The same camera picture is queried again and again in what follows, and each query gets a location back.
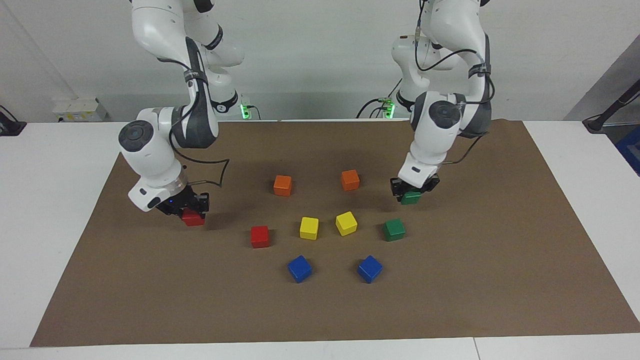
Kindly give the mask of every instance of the blue block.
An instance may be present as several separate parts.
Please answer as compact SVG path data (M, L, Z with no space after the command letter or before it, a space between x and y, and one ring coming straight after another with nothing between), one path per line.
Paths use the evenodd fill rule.
M298 284L311 275L311 264L302 255L291 261L288 267L291 276Z
M358 266L358 274L369 284L380 275L380 272L382 272L382 264L371 255Z

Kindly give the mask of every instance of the blue object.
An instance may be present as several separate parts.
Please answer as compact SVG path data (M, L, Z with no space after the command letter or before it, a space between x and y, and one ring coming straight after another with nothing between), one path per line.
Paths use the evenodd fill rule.
M616 148L640 176L640 126L620 140Z
M372 283L373 280L380 275L380 272L382 272L382 264L371 255L358 266L358 274L360 274L368 284Z
M311 275L311 264L302 255L291 261L288 267L291 276L298 284Z

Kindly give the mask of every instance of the black stand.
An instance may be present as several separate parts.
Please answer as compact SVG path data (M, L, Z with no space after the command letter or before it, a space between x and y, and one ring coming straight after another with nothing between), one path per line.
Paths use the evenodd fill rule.
M628 104L636 94L640 92L640 80L636 81L627 92L625 92L616 102L614 102L605 112L595 120L585 120L582 123L592 134L602 134L602 126L609 120L618 110Z
M22 121L12 121L0 111L0 125L2 125L0 136L18 136L24 127L27 126L27 123Z

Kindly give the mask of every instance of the green block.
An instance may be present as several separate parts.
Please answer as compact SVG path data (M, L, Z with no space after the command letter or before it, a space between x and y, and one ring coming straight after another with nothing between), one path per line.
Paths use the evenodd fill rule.
M415 205L420 201L422 194L419 192L408 192L402 197L400 204L402 205Z
M396 241L404 238L406 234L406 230L404 229L404 225L400 219L389 220L385 222L384 232L387 237L387 241Z

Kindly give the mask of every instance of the brown mat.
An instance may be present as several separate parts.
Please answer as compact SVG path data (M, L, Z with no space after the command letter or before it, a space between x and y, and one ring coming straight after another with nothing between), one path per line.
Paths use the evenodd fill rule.
M222 124L211 149L187 152L232 158L223 190L197 188L212 195L199 229L134 208L137 176L118 159L31 345L640 332L522 123L494 122L436 191L400 206L388 179L412 134L405 122ZM345 193L351 168L362 187ZM291 198L271 194L277 174L293 176ZM341 238L333 222L348 210L359 230ZM298 238L302 216L321 219L317 241ZM398 217L407 238L383 241ZM270 249L250 247L254 225L273 230ZM314 274L296 284L286 266L300 254ZM373 284L356 273L369 254L385 266Z

